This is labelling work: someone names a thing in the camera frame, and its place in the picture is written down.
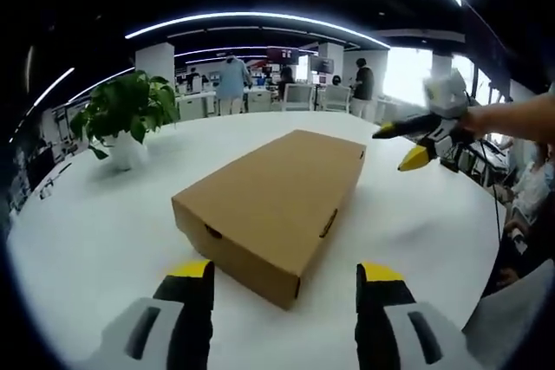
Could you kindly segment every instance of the black cable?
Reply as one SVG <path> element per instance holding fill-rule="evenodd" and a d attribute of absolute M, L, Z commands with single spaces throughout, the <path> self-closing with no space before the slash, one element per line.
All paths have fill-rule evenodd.
<path fill-rule="evenodd" d="M 465 91 L 468 100 L 468 106 L 471 107 L 470 95 L 468 95 L 468 91 Z M 482 146 L 482 152 L 484 153 L 484 165 L 487 167 L 487 156 L 486 156 L 486 148 L 484 147 L 484 140 L 480 138 L 480 145 Z M 497 221 L 497 239 L 499 241 L 499 246 L 501 246 L 501 225 L 500 225 L 500 209 L 497 206 L 497 189 L 495 188 L 495 184 L 492 185 L 493 189 L 493 202 L 495 203 L 495 220 Z"/>

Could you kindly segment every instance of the black shirt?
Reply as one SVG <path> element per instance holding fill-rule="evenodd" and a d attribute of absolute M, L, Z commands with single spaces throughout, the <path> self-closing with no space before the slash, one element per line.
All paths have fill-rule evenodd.
<path fill-rule="evenodd" d="M 359 68 L 356 72 L 356 80 L 362 84 L 355 88 L 355 98 L 358 100 L 370 100 L 374 90 L 374 73 L 368 67 Z"/>

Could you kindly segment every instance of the white desk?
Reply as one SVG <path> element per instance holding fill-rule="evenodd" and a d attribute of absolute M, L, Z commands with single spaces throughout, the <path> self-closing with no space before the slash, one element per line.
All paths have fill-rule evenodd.
<path fill-rule="evenodd" d="M 368 144 L 355 195 L 292 310 L 216 273 L 209 368 L 358 368 L 356 264 L 362 261 L 400 271 L 418 301 L 431 302 L 462 328 L 498 249 L 486 191 L 437 161 L 398 172 L 413 144 L 372 140 L 377 127 L 349 114 L 239 114 L 148 135 L 150 164 L 136 171 L 115 174 L 109 159 L 81 153 L 51 197 L 24 206 L 9 250 L 55 350 L 86 358 L 127 305 L 152 295 L 172 267 L 199 256 L 174 224 L 173 194 L 295 128 Z"/>

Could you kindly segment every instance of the ceiling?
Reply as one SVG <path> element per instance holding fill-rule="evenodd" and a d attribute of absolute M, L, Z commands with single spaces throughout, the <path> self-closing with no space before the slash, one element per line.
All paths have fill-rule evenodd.
<path fill-rule="evenodd" d="M 507 49 L 513 78 L 540 90 L 545 85 L 538 42 L 546 32 L 547 0 L 466 0 L 491 25 Z M 199 13 L 253 11 L 288 13 L 335 23 L 372 35 L 385 29 L 438 29 L 464 32 L 461 9 L 454 0 L 8 0 L 9 82 L 3 94 L 9 136 L 36 98 L 68 68 L 75 71 L 41 102 L 60 105 L 93 83 L 133 65 L 134 51 L 157 42 L 171 42 L 176 53 L 241 45 L 300 47 L 332 36 L 361 49 L 381 48 L 371 41 L 314 27 L 307 23 L 253 17 L 227 17 L 180 23 L 133 39 L 125 34 L 166 20 Z M 248 27 L 248 29 L 213 28 Z M 302 31 L 289 32 L 277 29 Z M 195 33 L 174 36 L 183 32 Z M 380 38 L 395 46 L 418 46 L 418 37 Z M 25 60 L 33 46 L 29 91 Z M 457 42 L 430 41 L 426 48 L 460 49 Z"/>

